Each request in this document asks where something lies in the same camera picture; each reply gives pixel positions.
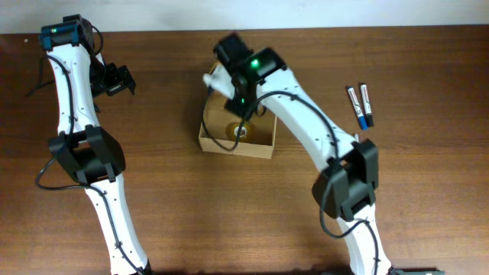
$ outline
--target cardboard box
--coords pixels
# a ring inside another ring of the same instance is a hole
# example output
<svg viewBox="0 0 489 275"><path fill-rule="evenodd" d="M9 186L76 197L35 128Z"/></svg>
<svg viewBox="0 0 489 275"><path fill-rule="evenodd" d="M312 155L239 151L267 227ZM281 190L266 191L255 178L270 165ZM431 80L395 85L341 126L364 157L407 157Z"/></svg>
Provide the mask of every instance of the cardboard box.
<svg viewBox="0 0 489 275"><path fill-rule="evenodd" d="M215 92L207 101L204 111L204 121L209 133L222 145L231 148L234 145L232 131L241 122L241 118L224 109L227 98ZM262 117L254 115L250 120L246 141L239 142L234 151L226 151L206 136L200 125L199 143L205 152L234 154L247 157L272 158L275 146L275 129L277 117L272 112L266 112Z"/></svg>

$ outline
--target blue cap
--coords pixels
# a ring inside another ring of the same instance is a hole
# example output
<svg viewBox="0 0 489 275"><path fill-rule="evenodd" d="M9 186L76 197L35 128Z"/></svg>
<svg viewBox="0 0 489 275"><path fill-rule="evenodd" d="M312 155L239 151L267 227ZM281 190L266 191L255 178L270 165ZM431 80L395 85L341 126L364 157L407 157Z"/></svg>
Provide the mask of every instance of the blue cap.
<svg viewBox="0 0 489 275"><path fill-rule="evenodd" d="M367 130L368 129L367 122L365 121L364 116L361 116L360 118L358 118L358 122L360 122L361 130Z"/></svg>

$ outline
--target white wall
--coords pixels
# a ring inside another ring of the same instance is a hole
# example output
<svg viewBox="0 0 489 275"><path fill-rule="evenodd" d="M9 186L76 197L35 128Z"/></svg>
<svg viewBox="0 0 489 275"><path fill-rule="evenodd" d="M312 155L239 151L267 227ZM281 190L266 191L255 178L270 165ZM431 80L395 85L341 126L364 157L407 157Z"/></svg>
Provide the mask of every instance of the white wall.
<svg viewBox="0 0 489 275"><path fill-rule="evenodd" d="M101 31L489 24L489 0L0 0L0 33L79 13Z"/></svg>

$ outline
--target white marker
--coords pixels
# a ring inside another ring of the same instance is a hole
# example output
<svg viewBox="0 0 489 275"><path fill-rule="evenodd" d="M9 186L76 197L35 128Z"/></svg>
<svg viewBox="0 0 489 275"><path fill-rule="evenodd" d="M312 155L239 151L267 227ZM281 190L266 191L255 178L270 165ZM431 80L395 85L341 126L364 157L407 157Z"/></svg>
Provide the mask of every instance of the white marker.
<svg viewBox="0 0 489 275"><path fill-rule="evenodd" d="M360 85L361 98L364 100L365 120L368 127L374 127L374 118L372 117L372 109L370 107L370 99L368 98L367 84Z"/></svg>
<svg viewBox="0 0 489 275"><path fill-rule="evenodd" d="M368 129L367 122L365 122L364 114L362 114L361 112L360 102L358 102L357 96L355 95L355 90L353 89L353 87L349 86L347 92L348 95L350 96L353 109L357 114L358 123L360 124L361 130L367 130Z"/></svg>

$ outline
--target wooden table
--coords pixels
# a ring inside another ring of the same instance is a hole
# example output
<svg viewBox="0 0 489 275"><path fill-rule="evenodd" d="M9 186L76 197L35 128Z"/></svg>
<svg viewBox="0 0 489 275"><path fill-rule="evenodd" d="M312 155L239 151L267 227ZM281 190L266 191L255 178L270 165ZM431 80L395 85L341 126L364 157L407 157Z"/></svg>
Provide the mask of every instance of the wooden table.
<svg viewBox="0 0 489 275"><path fill-rule="evenodd" d="M226 34L104 36L104 58L127 65L138 84L134 96L95 101L101 125L124 149L126 197L151 265L192 273L348 266L345 242L319 226L313 162L281 122L271 160L200 150L202 74ZM489 272L488 26L241 36L254 49L273 46L347 132L360 129L344 86L368 84L375 127L362 134L380 148L377 224L396 267ZM0 273L109 274L86 195L34 186L58 119L54 86L24 97L37 81L36 35L2 35L0 46ZM43 182L72 183L58 165Z"/></svg>

